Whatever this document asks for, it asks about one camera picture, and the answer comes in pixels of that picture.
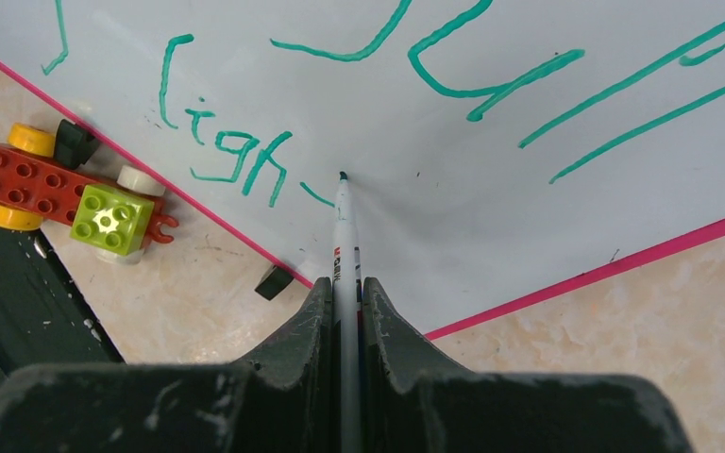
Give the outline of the pink-framed whiteboard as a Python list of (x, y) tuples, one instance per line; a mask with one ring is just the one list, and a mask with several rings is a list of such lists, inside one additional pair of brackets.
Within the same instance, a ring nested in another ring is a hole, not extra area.
[(0, 70), (431, 338), (725, 236), (725, 1), (0, 1)]

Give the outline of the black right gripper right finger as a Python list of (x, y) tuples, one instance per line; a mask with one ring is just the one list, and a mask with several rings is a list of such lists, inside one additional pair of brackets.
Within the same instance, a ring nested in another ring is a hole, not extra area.
[(437, 384), (470, 370), (443, 353), (396, 310), (380, 281), (362, 286), (363, 433), (370, 452), (445, 452), (432, 400)]

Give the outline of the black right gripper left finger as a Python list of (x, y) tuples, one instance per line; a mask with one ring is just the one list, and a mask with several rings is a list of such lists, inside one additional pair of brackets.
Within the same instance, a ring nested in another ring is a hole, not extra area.
[(331, 452), (331, 283), (318, 278), (287, 322), (241, 358), (248, 374), (232, 452)]

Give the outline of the green white marker pen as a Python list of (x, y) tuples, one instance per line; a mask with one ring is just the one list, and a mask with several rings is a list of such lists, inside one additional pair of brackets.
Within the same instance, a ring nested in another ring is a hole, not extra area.
[(355, 258), (357, 245), (349, 177), (342, 171), (335, 201), (332, 274), (334, 318), (339, 338), (339, 430), (342, 452), (360, 452), (363, 447)]

